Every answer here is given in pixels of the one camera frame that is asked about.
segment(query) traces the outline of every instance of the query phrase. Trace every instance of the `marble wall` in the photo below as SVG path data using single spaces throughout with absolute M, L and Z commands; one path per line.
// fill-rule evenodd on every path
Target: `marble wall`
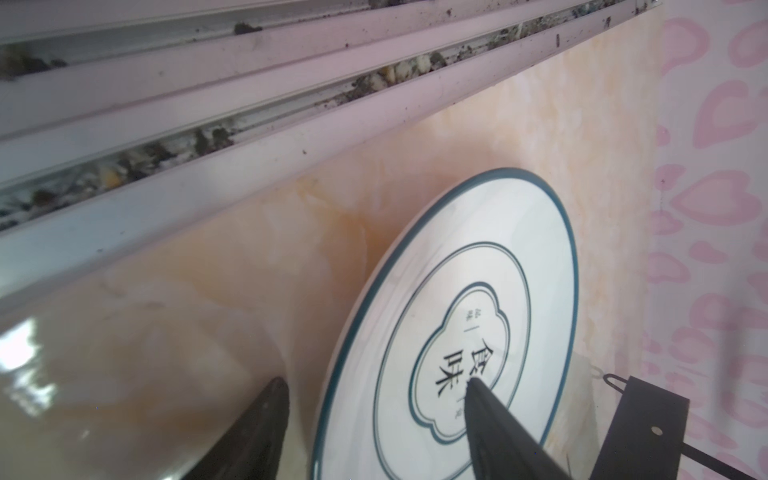
M 430 200 L 502 166 L 543 177 L 573 224 L 574 367 L 547 447 L 588 475 L 617 401 L 593 377 L 640 362 L 660 10 L 2 317 L 3 478 L 176 478 L 275 375 L 280 477 L 302 478 L 367 276 Z

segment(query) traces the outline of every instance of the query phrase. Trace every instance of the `wall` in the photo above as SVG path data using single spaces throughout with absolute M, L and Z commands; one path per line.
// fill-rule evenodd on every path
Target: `wall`
M 304 477 L 331 352 L 386 248 L 453 184 L 516 166 L 550 183 L 576 236 L 574 367 L 547 448 L 586 478 L 617 403 L 598 373 L 640 365 L 662 15 L 2 317 L 25 352 L 0 374 L 5 477 L 175 478 L 273 375 L 292 394 L 280 477 Z
M 691 399 L 687 442 L 768 478 L 768 2 L 666 7 L 644 375 Z

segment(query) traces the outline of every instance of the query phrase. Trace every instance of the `chinese characters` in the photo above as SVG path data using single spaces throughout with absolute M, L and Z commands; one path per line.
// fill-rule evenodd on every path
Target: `chinese characters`
M 471 320 L 471 319 L 473 319 L 473 318 L 480 318 L 480 314 L 481 314 L 481 313 L 482 313 L 482 310 L 480 310 L 479 308 L 476 308 L 476 309 L 474 309 L 474 310 L 469 310 L 469 311 L 467 312 L 467 318 L 466 318 L 466 320 L 467 320 L 467 321 L 469 321 L 469 320 Z
M 469 371 L 470 376 L 476 374 L 477 372 L 480 372 L 480 375 L 482 375 L 485 371 L 485 366 L 488 365 L 488 360 L 493 355 L 493 350 L 491 350 L 488 347 L 488 344 L 485 343 L 485 339 L 482 339 L 482 344 L 483 348 L 472 351 L 473 365 L 472 369 Z M 462 369 L 463 353 L 464 349 L 461 349 L 458 352 L 454 352 L 443 357 L 448 365 L 447 369 L 439 366 L 440 371 L 443 373 L 443 375 L 445 375 L 445 377 L 435 382 L 437 386 L 440 386 L 440 389 L 437 391 L 438 397 L 442 394 L 442 391 L 445 390 L 445 387 L 450 387 L 453 389 L 454 385 L 458 385 L 458 379 L 461 374 L 464 373 L 464 369 Z

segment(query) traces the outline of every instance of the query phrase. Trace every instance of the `pink wallpaper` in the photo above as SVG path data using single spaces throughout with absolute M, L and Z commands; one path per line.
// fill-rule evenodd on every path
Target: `pink wallpaper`
M 666 10 L 642 373 L 690 398 L 687 442 L 768 478 L 768 0 Z

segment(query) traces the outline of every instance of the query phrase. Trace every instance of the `white plate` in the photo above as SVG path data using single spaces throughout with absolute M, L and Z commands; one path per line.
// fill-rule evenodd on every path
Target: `white plate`
M 401 233 L 336 347 L 312 478 L 473 478 L 477 376 L 543 443 L 573 346 L 578 267 L 557 195 L 525 170 L 451 189 Z

